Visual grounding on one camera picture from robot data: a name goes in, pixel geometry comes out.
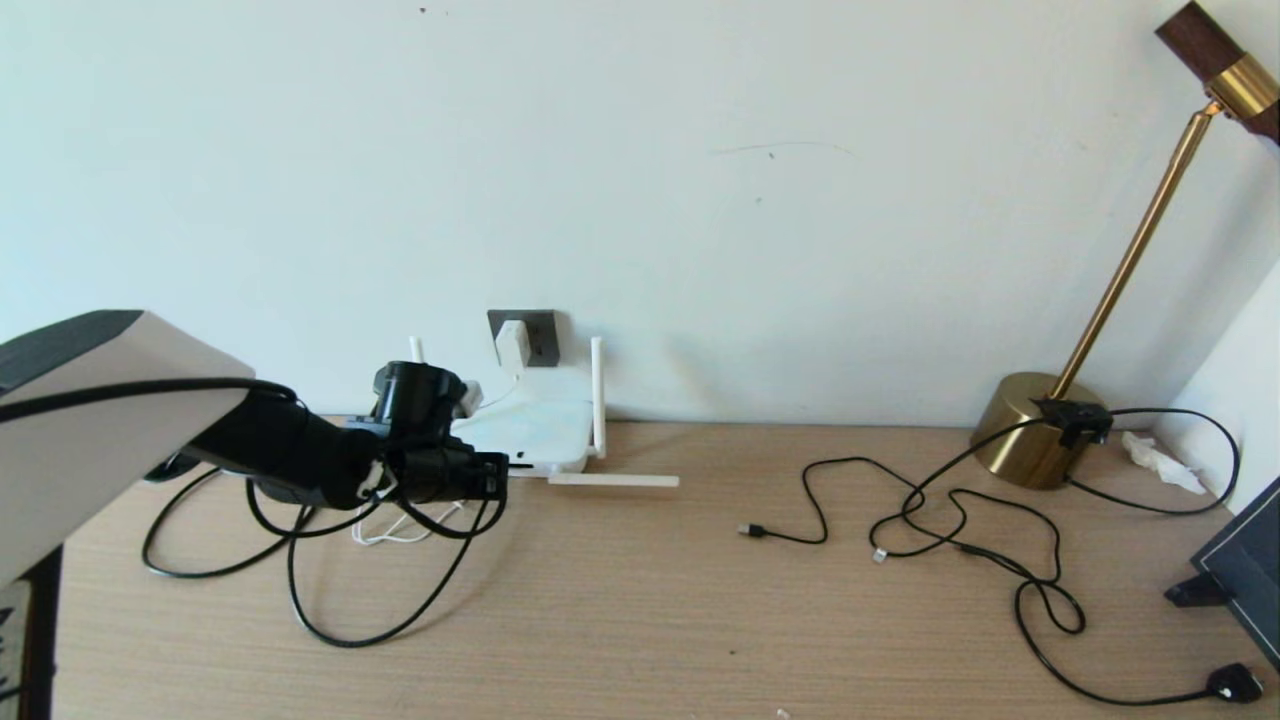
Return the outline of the white router with antennas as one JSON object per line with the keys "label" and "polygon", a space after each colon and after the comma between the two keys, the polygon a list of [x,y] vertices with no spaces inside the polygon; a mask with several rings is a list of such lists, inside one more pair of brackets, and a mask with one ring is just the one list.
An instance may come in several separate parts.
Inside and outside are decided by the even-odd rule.
{"label": "white router with antennas", "polygon": [[550,486],[676,489],[677,475],[618,474],[594,466],[607,456],[605,343],[590,338],[590,398],[512,398],[457,420],[453,434],[479,451],[509,457],[513,478]]}

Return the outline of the gold desk lamp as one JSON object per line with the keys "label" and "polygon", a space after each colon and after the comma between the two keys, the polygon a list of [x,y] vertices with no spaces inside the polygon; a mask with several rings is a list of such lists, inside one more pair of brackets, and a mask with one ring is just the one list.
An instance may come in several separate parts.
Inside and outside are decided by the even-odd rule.
{"label": "gold desk lamp", "polygon": [[1093,445],[1064,448],[1059,430],[1046,425],[1033,398],[1051,397],[1105,406],[1079,375],[1119,305],[1175,192],[1196,159],[1211,124],[1228,118],[1280,149],[1280,79],[1234,38],[1202,5],[1185,0],[1155,36],[1197,78],[1206,104],[1190,114],[1164,174],[1124,255],[1062,369],[1055,374],[1016,372],[995,388],[970,437],[977,461],[995,477],[1028,489],[1059,489]]}

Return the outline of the black clip on lamp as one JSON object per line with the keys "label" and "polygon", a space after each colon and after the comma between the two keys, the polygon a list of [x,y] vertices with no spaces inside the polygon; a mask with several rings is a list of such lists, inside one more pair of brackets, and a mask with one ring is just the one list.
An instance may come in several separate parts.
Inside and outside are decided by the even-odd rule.
{"label": "black clip on lamp", "polygon": [[1114,427],[1114,415],[1102,404],[1068,398],[1033,398],[1046,425],[1059,430],[1059,445],[1080,448],[1103,445]]}

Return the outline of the crumpled white tissue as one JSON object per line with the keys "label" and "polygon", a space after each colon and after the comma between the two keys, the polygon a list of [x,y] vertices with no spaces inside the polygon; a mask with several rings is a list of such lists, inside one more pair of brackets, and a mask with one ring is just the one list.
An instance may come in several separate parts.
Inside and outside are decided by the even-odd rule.
{"label": "crumpled white tissue", "polygon": [[1153,471],[1165,484],[1180,487],[1194,495],[1207,493],[1196,471],[1164,452],[1155,438],[1125,430],[1121,433],[1121,445],[1137,466]]}

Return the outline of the black clip stand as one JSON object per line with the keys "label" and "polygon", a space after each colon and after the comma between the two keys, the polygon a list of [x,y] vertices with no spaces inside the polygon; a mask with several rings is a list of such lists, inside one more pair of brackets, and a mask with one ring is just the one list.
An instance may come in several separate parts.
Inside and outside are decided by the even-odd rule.
{"label": "black clip stand", "polygon": [[1221,607],[1233,600],[1233,592],[1211,571],[1203,571],[1169,587],[1164,597],[1179,609]]}

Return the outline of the grey wall socket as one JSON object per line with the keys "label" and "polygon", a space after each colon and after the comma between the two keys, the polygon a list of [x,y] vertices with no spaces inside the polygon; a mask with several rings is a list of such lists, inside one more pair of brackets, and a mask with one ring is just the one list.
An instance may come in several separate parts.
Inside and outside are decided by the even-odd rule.
{"label": "grey wall socket", "polygon": [[503,322],[525,320],[532,346],[532,357],[527,368],[553,368],[559,364],[561,347],[557,332],[556,311],[549,309],[516,310],[516,309],[490,309],[486,319],[492,331],[495,346],[495,336]]}

